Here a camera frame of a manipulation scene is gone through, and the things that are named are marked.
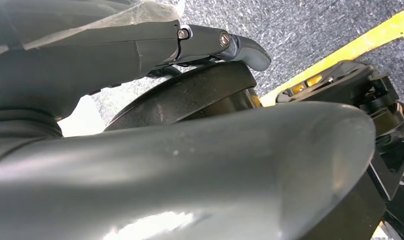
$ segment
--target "plastic wrap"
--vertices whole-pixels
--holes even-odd
[[[10,0],[0,1],[0,53],[26,50],[90,29],[147,22],[170,22],[184,12],[177,5],[152,0]]]

